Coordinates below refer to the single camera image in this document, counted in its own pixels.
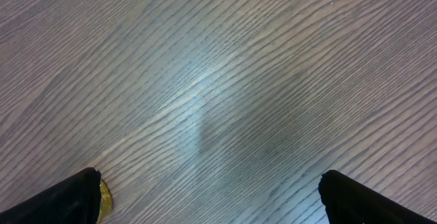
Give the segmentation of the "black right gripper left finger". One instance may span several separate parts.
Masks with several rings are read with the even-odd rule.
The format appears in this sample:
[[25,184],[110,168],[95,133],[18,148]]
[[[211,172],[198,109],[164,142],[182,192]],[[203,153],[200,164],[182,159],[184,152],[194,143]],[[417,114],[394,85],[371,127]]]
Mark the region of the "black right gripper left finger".
[[1,224],[88,224],[100,212],[101,173],[88,167],[1,213]]

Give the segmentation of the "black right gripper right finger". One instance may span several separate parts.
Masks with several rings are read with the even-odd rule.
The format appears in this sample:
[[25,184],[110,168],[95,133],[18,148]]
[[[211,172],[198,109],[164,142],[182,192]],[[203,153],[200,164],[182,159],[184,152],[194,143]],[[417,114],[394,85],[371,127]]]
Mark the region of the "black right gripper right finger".
[[335,170],[318,192],[330,224],[436,224]]

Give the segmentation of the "yellow drink bottle grey cap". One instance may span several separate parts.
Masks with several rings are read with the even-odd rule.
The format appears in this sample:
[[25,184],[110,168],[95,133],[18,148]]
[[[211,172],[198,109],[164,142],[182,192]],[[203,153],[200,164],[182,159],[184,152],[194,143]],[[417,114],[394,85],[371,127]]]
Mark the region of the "yellow drink bottle grey cap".
[[96,221],[97,224],[102,224],[104,219],[111,213],[113,209],[112,194],[104,180],[100,181],[100,208],[99,215]]

